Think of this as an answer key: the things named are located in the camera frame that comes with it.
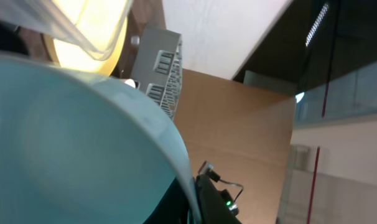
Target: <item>cable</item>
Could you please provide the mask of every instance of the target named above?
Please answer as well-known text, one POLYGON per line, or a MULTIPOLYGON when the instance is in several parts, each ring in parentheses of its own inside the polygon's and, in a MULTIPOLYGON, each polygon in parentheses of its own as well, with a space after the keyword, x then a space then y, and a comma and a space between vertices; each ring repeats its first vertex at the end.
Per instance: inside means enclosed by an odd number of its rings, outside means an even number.
POLYGON ((225 183, 225 184, 229 184, 229 185, 235 186, 235 187, 241 187, 240 192, 238 192, 236 198, 234 199, 234 202, 236 202, 238 196, 240 196, 240 194, 244 191, 244 186, 242 186, 241 184, 232 183, 232 182, 225 181, 225 180, 222 180, 222 179, 220 179, 219 181, 222 182, 222 183, 225 183))

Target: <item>red pole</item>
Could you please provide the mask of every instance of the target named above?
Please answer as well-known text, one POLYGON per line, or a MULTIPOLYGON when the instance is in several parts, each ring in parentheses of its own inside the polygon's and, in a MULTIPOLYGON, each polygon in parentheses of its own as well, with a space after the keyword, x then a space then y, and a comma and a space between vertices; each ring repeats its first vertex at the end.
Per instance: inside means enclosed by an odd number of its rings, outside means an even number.
POLYGON ((310 224, 310 217, 312 216, 314 185, 315 185, 315 178, 317 176, 317 166, 319 164, 319 154, 320 154, 320 146, 317 147, 317 154, 315 155, 315 164, 314 164, 313 182, 312 182, 312 192, 310 193, 309 210, 307 211, 307 222, 306 222, 306 224, 310 224))

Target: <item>light blue plastic object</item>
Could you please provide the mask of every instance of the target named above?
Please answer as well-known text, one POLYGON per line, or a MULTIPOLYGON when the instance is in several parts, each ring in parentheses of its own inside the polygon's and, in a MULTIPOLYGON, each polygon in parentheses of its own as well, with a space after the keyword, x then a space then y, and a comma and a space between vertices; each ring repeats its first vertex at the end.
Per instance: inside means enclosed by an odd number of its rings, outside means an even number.
POLYGON ((151 99, 0 55, 0 223, 143 223, 175 177, 200 222, 183 140, 151 99))

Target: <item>clear plastic container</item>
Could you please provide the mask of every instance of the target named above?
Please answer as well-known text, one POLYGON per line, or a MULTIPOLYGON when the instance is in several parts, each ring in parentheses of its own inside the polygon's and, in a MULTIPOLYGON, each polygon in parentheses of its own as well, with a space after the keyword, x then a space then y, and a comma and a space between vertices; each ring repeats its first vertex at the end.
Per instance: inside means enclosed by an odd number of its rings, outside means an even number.
POLYGON ((133 0, 0 0, 0 20, 80 46, 96 60, 112 53, 133 0))

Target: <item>brown wall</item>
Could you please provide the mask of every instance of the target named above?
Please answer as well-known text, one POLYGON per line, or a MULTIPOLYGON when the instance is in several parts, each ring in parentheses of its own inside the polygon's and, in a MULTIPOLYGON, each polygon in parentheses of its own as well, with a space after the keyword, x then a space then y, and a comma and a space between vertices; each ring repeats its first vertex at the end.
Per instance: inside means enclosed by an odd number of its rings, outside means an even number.
MULTIPOLYGON (((222 179, 244 185, 237 200, 242 223, 275 223, 294 98, 190 70, 183 82, 175 124, 194 175, 210 161, 222 179)), ((233 197, 238 193, 228 189, 233 197)))

